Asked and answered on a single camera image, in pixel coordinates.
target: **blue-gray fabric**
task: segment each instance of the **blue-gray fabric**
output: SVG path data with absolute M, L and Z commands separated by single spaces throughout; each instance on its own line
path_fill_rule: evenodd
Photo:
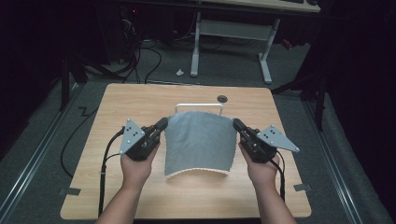
M 189 169 L 230 171 L 233 165 L 233 119 L 202 111 L 176 113 L 169 117 L 165 138 L 165 175 Z

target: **wooden table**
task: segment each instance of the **wooden table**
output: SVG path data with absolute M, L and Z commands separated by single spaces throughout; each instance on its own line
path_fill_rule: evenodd
M 127 119 L 140 126 L 154 124 L 175 113 L 179 103 L 218 103 L 225 95 L 223 116 L 239 118 L 247 126 L 260 130 L 274 124 L 283 132 L 272 94 L 264 88 L 165 86 L 110 84 L 92 125 L 70 188 L 81 189 L 78 196 L 67 195 L 61 211 L 65 219 L 97 218 L 99 179 L 102 158 L 110 138 Z M 116 140 L 109 155 L 117 153 Z M 136 218 L 240 218 L 258 217 L 254 189 L 248 178 L 247 164 L 236 150 L 228 175 L 209 171 L 191 171 L 167 179 L 164 176 L 166 139 L 152 164 L 140 198 Z M 281 150 L 286 162 L 286 202 L 296 217 L 308 217 L 311 208 L 304 191 L 295 191 L 302 184 L 294 158 Z M 105 206 L 120 188 L 120 159 L 107 162 Z

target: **metal desk leg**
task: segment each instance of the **metal desk leg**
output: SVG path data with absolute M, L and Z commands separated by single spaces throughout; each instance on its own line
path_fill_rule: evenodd
M 274 22 L 274 26 L 272 27 L 270 35 L 267 40 L 267 43 L 265 46 L 265 52 L 259 54 L 259 60 L 260 60 L 260 65 L 262 66 L 262 75 L 264 76 L 265 84 L 272 83 L 270 71 L 268 70 L 267 56 L 268 56 L 268 53 L 270 52 L 272 43 L 274 42 L 274 38 L 275 38 L 277 27 L 279 26 L 279 23 L 280 23 L 280 19 L 276 19 Z
M 194 52 L 192 53 L 192 62 L 191 62 L 192 77 L 198 76 L 200 28 L 201 28 L 201 12 L 197 12 L 197 22 L 195 25 L 195 44 L 194 44 Z

